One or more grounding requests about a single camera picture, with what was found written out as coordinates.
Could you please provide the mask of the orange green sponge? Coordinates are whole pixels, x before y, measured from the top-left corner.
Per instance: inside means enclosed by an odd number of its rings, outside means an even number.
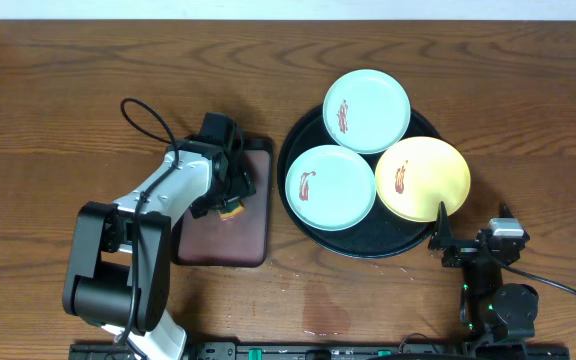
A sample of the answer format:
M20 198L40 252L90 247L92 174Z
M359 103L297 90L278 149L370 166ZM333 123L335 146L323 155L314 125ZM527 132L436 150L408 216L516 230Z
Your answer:
M226 202L225 205L218 210L219 218L221 220L228 220L239 215L245 209L241 200L233 200Z

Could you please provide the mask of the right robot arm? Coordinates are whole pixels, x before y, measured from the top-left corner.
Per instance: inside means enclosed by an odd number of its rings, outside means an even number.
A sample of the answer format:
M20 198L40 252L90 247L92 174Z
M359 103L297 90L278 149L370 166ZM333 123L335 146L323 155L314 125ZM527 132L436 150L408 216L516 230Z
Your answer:
M460 321L475 340L489 344L525 340L535 335L539 296L525 284L505 283L502 269L520 259L530 239L505 205L473 240L453 236L445 204L438 206L434 233L428 248L443 252L446 268L462 270Z

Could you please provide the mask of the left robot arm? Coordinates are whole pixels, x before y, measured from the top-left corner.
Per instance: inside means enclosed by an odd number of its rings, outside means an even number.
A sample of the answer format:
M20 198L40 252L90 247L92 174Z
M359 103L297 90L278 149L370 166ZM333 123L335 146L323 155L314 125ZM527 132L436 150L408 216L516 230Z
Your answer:
M173 141L162 164L131 193L79 211L63 292L66 313L129 343L140 357L179 359L185 330L166 310L171 234L185 213L231 210L257 190L241 159L251 140L231 145Z

